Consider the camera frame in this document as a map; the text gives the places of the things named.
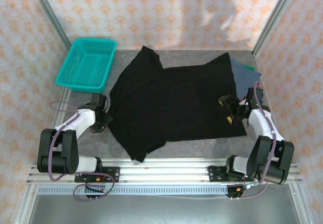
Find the wallpaper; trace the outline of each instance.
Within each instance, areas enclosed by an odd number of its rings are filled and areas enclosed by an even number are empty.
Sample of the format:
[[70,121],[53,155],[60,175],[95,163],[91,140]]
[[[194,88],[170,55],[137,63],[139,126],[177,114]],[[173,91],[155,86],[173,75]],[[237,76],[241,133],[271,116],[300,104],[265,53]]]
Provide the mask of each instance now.
[[49,0],[71,41],[118,49],[252,49],[278,0]]
[[66,56],[37,0],[0,0],[0,223],[12,223]]
[[323,0],[292,0],[257,64],[279,130],[295,145],[317,223],[323,223]]

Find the cable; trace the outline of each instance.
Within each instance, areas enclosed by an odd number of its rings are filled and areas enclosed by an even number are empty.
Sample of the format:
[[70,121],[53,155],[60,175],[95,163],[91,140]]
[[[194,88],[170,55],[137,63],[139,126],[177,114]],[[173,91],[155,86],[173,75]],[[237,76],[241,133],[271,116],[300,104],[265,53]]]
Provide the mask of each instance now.
[[105,106],[105,108],[104,108],[104,110],[103,110],[104,112],[106,111],[106,109],[107,109],[107,107],[108,107],[108,104],[109,104],[109,103],[107,102],[107,97],[105,97],[105,104],[106,104],[106,106]]
[[54,108],[52,105],[55,104],[55,103],[68,103],[66,101],[53,101],[51,104],[50,104],[50,108],[51,109],[54,109],[56,111],[59,111],[59,112],[70,112],[70,113],[76,113],[76,116],[74,118],[72,118],[70,121],[66,122],[64,125],[62,125],[55,133],[51,143],[50,143],[50,147],[49,147],[49,153],[48,153],[48,175],[49,175],[49,178],[50,180],[52,180],[53,182],[56,182],[58,180],[60,180],[64,174],[60,175],[57,179],[54,178],[54,176],[52,175],[52,153],[54,151],[54,145],[55,145],[55,142],[60,134],[60,132],[65,128],[67,127],[68,125],[70,125],[71,123],[73,123],[74,121],[76,121],[76,119],[78,119],[80,117],[80,113],[77,111],[77,110],[70,110],[70,109],[57,109],[57,108]]
[[[108,178],[110,178],[112,180],[112,186],[110,187],[110,189],[105,192],[103,195],[100,195],[99,197],[96,196],[96,200],[98,199],[102,199],[104,198],[105,196],[107,196],[108,193],[110,193],[112,190],[113,190],[113,187],[115,186],[115,179],[111,176],[111,175],[108,175],[108,174],[102,174],[102,173],[92,173],[92,172],[82,172],[81,174],[84,174],[84,175],[101,175],[101,176],[106,176]],[[91,201],[92,198],[90,199],[80,199],[77,197],[77,195],[75,194],[77,188],[81,187],[81,186],[88,186],[88,187],[99,187],[101,188],[102,186],[101,185],[93,185],[93,184],[80,184],[78,186],[76,186],[73,190],[73,197],[76,201],[79,201],[79,202],[88,202],[88,201]]]
[[[260,184],[262,184],[264,182],[264,179],[266,177],[266,174],[267,174],[267,171],[269,169],[269,166],[270,166],[270,163],[272,161],[272,158],[274,157],[275,155],[275,148],[276,148],[276,134],[275,134],[275,129],[274,129],[274,126],[272,125],[272,122],[270,121],[270,119],[266,116],[266,113],[263,111],[261,105],[260,105],[260,102],[259,102],[259,99],[258,99],[258,96],[257,96],[257,90],[256,90],[256,84],[254,84],[253,86],[253,94],[255,96],[255,99],[256,99],[256,102],[258,104],[258,107],[259,107],[259,110],[261,112],[261,114],[263,115],[263,117],[265,117],[265,119],[267,120],[268,122],[268,125],[269,127],[271,128],[271,131],[272,131],[272,134],[273,134],[273,146],[272,146],[272,149],[271,149],[271,152],[269,154],[269,157],[268,157],[268,160],[267,160],[267,163],[264,167],[264,170],[263,170],[263,173],[262,173],[262,176],[261,176],[261,179],[259,181]],[[251,195],[251,196],[247,196],[247,197],[240,197],[240,198],[235,198],[235,199],[250,199],[250,198],[253,198],[253,197],[257,197],[259,195],[261,195],[267,188],[268,186],[268,182],[266,182],[265,184],[265,187],[263,188],[262,191],[260,191],[258,194],[255,194],[255,195]]]
[[86,188],[87,190],[93,191],[93,192],[95,192],[95,193],[104,193],[104,191],[103,191],[103,190],[96,190],[96,189],[92,189],[92,188],[90,188],[90,187],[88,187],[88,186],[85,186],[85,188]]
[[106,178],[106,176],[104,176],[103,179],[102,179],[102,187],[103,187],[105,178]]
[[246,196],[246,197],[237,197],[237,198],[232,198],[232,199],[241,200],[241,199],[251,199],[251,198],[257,197],[257,196],[261,195],[267,189],[267,186],[268,186],[268,182],[266,182],[266,184],[264,185],[264,188],[259,193],[255,194],[255,195]]
[[271,128],[271,131],[272,131],[272,134],[273,134],[273,146],[272,146],[272,149],[271,149],[271,153],[269,154],[269,157],[268,157],[267,163],[266,163],[266,165],[265,165],[265,167],[264,167],[264,170],[263,170],[263,173],[262,173],[261,179],[260,179],[260,181],[259,181],[259,183],[260,183],[260,184],[262,184],[262,183],[263,183],[263,181],[264,181],[264,179],[265,179],[265,177],[266,177],[266,174],[267,174],[267,171],[268,171],[268,169],[269,169],[269,165],[270,165],[270,163],[271,163],[271,161],[272,161],[272,158],[273,158],[273,157],[274,157],[274,155],[275,155],[275,148],[276,148],[276,142],[277,142],[277,140],[276,140],[276,134],[275,134],[274,126],[272,125],[272,122],[270,121],[270,119],[266,116],[265,112],[263,111],[263,109],[262,109],[262,107],[261,107],[261,105],[260,105],[260,103],[259,103],[259,99],[258,99],[258,96],[257,96],[257,88],[256,88],[256,84],[254,84],[254,86],[253,86],[253,94],[254,94],[255,99],[256,99],[256,102],[257,102],[257,104],[258,104],[259,110],[260,110],[261,114],[265,117],[265,119],[267,120],[268,125],[269,125],[269,127]]
[[90,132],[91,133],[101,133],[101,132],[103,132],[104,130],[105,130],[105,128],[107,127],[107,125],[106,126],[104,126],[102,129],[100,129],[100,130],[98,130],[98,131],[95,131],[95,130],[93,130],[91,127],[90,127]]
[[[56,111],[59,111],[59,112],[70,112],[70,113],[75,113],[75,117],[72,118],[71,120],[69,120],[68,122],[66,122],[64,125],[62,125],[55,133],[51,143],[50,143],[50,147],[49,147],[49,153],[48,153],[48,175],[49,175],[49,178],[50,180],[52,180],[53,182],[56,182],[58,180],[60,180],[65,174],[62,174],[60,175],[57,179],[55,179],[53,177],[53,174],[52,174],[52,153],[53,153],[53,149],[54,149],[54,145],[55,145],[55,142],[60,134],[60,132],[65,128],[67,127],[68,125],[70,125],[71,123],[75,122],[79,117],[80,117],[80,113],[77,111],[77,110],[69,110],[69,109],[57,109],[57,108],[54,108],[52,105],[55,104],[55,103],[67,103],[67,104],[70,104],[70,105],[73,105],[73,106],[76,106],[78,107],[77,105],[75,104],[71,104],[69,103],[68,101],[53,101],[51,104],[50,104],[50,108],[53,109],[53,110],[56,110]],[[108,175],[108,174],[102,174],[102,173],[91,173],[91,172],[83,172],[81,174],[86,174],[86,175],[101,175],[101,176],[105,176],[105,177],[108,177],[112,180],[112,186],[111,188],[106,192],[104,193],[103,195],[99,196],[99,197],[96,197],[95,199],[98,200],[98,199],[101,199],[103,197],[105,197],[108,193],[110,193],[113,189],[113,187],[115,186],[115,180],[112,176]],[[87,202],[87,201],[91,201],[92,198],[90,199],[80,199],[78,197],[76,197],[75,195],[75,192],[77,190],[77,188],[81,187],[81,186],[85,186],[85,187],[102,187],[101,185],[93,185],[93,184],[80,184],[78,186],[76,186],[73,190],[73,197],[75,200],[77,201],[80,201],[80,202]]]

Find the gray floor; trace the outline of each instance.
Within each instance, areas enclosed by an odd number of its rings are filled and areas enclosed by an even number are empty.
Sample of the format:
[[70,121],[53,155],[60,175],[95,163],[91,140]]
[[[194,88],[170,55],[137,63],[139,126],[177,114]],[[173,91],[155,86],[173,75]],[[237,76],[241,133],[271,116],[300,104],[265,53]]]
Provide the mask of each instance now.
[[[248,190],[248,195],[261,188]],[[288,185],[269,185],[259,197],[239,201],[224,196],[197,197],[111,195],[81,203],[71,195],[41,195],[29,224],[299,223]]]
[[[185,50],[162,50],[156,51],[160,55],[160,61],[164,68],[201,65],[220,56],[226,51],[185,51]],[[104,91],[109,96],[110,90],[114,86],[123,69],[130,64],[137,55],[136,50],[116,51],[114,63]],[[230,57],[239,62],[255,66],[254,59],[250,51],[230,51]],[[73,91],[70,102],[82,105],[90,102],[91,94]],[[256,141],[255,134],[251,126],[246,129],[248,136],[235,138],[222,138],[197,141],[168,142],[164,147],[147,155],[148,158],[177,158],[177,157],[228,157],[232,154],[248,157]],[[86,130],[78,140],[79,153],[81,155],[98,156],[104,158],[128,158],[128,154],[122,146],[115,140],[108,128],[102,133],[93,134]]]

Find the blue cloth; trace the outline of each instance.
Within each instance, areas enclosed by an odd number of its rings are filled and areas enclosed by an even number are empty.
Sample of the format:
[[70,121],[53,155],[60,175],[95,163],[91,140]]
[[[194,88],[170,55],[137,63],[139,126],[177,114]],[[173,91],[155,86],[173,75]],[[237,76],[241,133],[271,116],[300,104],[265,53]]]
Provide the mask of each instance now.
[[247,69],[243,64],[230,57],[231,69],[236,83],[237,98],[242,99],[248,91],[248,88],[253,86],[261,73]]

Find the aluminum frame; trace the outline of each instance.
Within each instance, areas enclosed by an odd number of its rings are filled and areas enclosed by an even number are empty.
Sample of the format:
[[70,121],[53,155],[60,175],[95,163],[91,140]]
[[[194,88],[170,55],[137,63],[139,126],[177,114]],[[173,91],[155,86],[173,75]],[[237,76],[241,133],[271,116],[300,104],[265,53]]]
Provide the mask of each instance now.
[[[53,9],[51,8],[48,0],[39,0],[42,8],[52,23],[54,29],[58,33],[65,48],[69,50],[71,43],[66,36],[58,18],[56,17]],[[263,32],[261,33],[254,49],[253,55],[257,58],[259,52],[263,48],[264,43],[268,39],[274,26],[278,22],[283,10],[287,6],[289,0],[279,0],[270,19],[268,20]],[[61,100],[68,101],[70,98],[71,90],[63,88],[61,92]],[[59,109],[66,109],[67,104],[60,103]],[[57,112],[55,114],[52,127],[63,123],[65,113]],[[194,185],[214,185],[208,180],[206,166],[208,165],[225,165],[226,159],[147,159],[145,163],[138,164],[130,161],[129,159],[103,159],[103,165],[118,165],[122,168],[119,185],[147,185],[147,184],[185,184]],[[36,200],[38,188],[40,184],[48,184],[49,178],[45,174],[37,173],[36,166],[33,166],[31,173],[28,177],[28,188],[22,198],[14,223],[29,223],[30,216]],[[73,176],[66,176],[62,181],[54,183],[54,185],[75,184]],[[290,174],[287,179],[290,190],[293,196],[294,204],[297,210],[301,223],[315,223],[313,214],[309,207],[309,202],[306,196],[305,187],[299,175],[297,165],[293,164],[290,169]]]

